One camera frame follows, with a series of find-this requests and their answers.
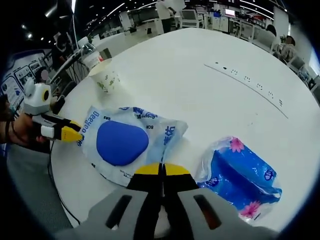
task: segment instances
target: hand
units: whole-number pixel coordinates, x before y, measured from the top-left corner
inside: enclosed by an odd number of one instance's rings
[[[33,131],[32,118],[22,113],[13,123],[9,125],[9,139],[14,143],[21,146],[27,146],[31,140],[30,132]],[[38,143],[44,143],[47,139],[43,136],[37,136],[35,139]]]

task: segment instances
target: plastic bag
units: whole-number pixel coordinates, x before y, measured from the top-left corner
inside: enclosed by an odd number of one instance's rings
[[[99,155],[97,150],[98,130],[107,121],[137,126],[147,133],[148,146],[132,163],[115,166],[106,162]],[[164,162],[187,129],[188,125],[184,121],[166,119],[139,107],[99,110],[92,106],[80,130],[82,140],[78,141],[77,145],[104,178],[126,187],[139,167]]]
[[[213,143],[202,156],[195,180],[234,205],[246,222],[265,216],[278,202],[276,171],[238,138],[226,137]]]

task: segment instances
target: blue packaging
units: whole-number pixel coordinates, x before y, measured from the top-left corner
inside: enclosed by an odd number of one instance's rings
[[[266,215],[282,195],[277,172],[233,136],[208,148],[195,180],[234,205],[246,222]]]

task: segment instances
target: white round table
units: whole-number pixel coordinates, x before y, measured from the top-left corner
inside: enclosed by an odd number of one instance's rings
[[[272,91],[282,100],[286,117],[252,89],[205,66],[216,61]],[[111,64],[121,79],[118,93],[102,99],[86,78],[67,96],[61,116],[82,124],[91,105],[138,106],[186,121],[189,128],[169,162],[192,175],[210,143],[236,136],[276,170],[283,190],[272,212],[255,225],[281,231],[289,223],[318,175],[320,108],[288,67],[249,42],[197,28],[147,40],[117,55]],[[100,176],[76,143],[56,141],[52,167],[61,198],[81,222],[117,188]]]

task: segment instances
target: computer monitor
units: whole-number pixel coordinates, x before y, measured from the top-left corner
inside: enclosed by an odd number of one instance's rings
[[[197,7],[196,7],[196,12],[197,12],[198,14],[206,13],[206,12],[207,12],[207,9],[206,9],[205,7],[203,7],[203,6],[197,6]]]
[[[231,9],[225,9],[225,15],[230,16],[230,17],[236,17],[236,11],[235,10],[231,10]]]
[[[194,10],[182,10],[181,12],[184,20],[197,20]]]

